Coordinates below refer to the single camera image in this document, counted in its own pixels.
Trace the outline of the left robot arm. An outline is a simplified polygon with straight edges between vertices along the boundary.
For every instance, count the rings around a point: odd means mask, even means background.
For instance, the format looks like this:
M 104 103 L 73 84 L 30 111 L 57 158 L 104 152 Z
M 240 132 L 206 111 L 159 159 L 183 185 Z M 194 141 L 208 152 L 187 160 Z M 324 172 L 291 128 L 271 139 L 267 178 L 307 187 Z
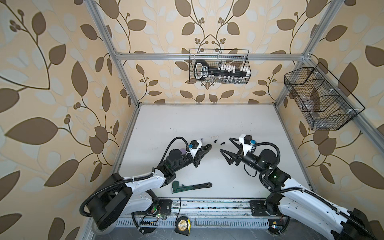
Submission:
M 112 174 L 81 203 L 79 212 L 92 218 L 97 229 L 103 232 L 121 214 L 151 211 L 159 202 L 154 190 L 170 184 L 177 171 L 189 165 L 198 167 L 212 147 L 192 141 L 185 152 L 167 150 L 161 162 L 147 175 L 123 178 L 118 173 Z

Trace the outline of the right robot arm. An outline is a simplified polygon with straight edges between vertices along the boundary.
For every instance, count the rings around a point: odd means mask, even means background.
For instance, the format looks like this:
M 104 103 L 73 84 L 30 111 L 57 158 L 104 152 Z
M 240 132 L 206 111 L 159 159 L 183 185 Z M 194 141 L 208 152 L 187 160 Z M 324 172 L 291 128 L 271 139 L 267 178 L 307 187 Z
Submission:
M 237 153 L 220 150 L 229 165 L 244 163 L 257 172 L 261 184 L 270 192 L 265 211 L 278 213 L 306 225 L 328 240 L 375 240 L 367 216 L 329 202 L 278 168 L 280 149 L 273 143 L 257 143 L 250 135 L 230 138 Z

